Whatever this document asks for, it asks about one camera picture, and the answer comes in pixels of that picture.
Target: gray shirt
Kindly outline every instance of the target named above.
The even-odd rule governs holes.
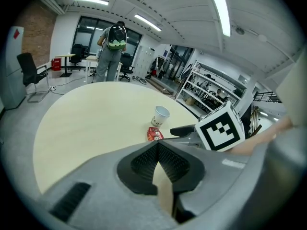
[[[106,28],[106,29],[102,32],[102,34],[101,34],[101,36],[105,37],[105,39],[104,39],[104,41],[103,41],[103,44],[102,44],[102,50],[105,50],[106,48],[109,49],[109,47],[106,45],[106,40],[107,40],[107,36],[108,36],[108,34],[109,34],[109,31],[110,31],[110,28],[111,28],[111,26],[108,27],[108,28]]]

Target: red trash bin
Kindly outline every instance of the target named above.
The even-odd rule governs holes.
[[[53,71],[60,71],[61,70],[61,63],[62,58],[55,58],[51,61],[51,69]]]

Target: fluorescent light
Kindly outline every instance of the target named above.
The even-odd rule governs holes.
[[[222,31],[225,36],[231,36],[229,14],[226,0],[214,0],[222,24]]]
[[[265,115],[265,116],[267,116],[267,114],[266,113],[263,113],[263,112],[260,112],[262,115]]]
[[[102,1],[102,0],[77,0],[77,1],[95,2],[95,3],[100,3],[100,4],[103,4],[103,5],[108,5],[109,4],[109,2]]]
[[[86,28],[88,28],[88,29],[95,29],[95,27],[92,27],[92,26],[87,26]]]
[[[157,26],[155,26],[154,24],[152,24],[151,22],[149,22],[148,20],[146,20],[145,18],[139,16],[138,14],[136,14],[134,17],[140,19],[141,21],[144,21],[145,23],[149,24],[151,27],[153,27],[154,29],[156,29],[157,31],[161,31],[161,29]]]

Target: small table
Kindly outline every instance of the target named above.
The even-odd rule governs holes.
[[[60,76],[60,78],[65,78],[65,77],[69,77],[71,75],[71,73],[67,72],[67,57],[72,57],[75,56],[76,54],[68,54],[68,55],[60,55],[60,56],[54,56],[54,58],[59,58],[59,57],[64,57],[64,67],[65,67],[65,72]]]
[[[88,84],[87,82],[87,79],[88,79],[88,71],[90,69],[90,65],[91,65],[91,62],[98,62],[98,59],[96,58],[96,56],[88,56],[86,58],[86,67],[85,67],[85,81],[86,81],[86,84]],[[116,82],[118,82],[118,78],[119,78],[119,73],[120,73],[120,69],[121,69],[121,66],[122,66],[122,63],[120,62],[118,64],[118,68],[117,68],[117,76],[116,76]]]
[[[174,137],[171,128],[197,123],[193,114],[168,96],[126,82],[87,84],[59,98],[35,137],[33,164],[40,192],[97,155],[146,142],[157,105],[170,112],[159,128],[165,138]],[[161,168],[157,174],[160,179],[162,172]]]

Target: paper cup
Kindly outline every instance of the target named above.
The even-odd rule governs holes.
[[[152,118],[152,125],[156,127],[160,127],[161,124],[169,117],[169,111],[163,106],[155,107],[155,114]]]

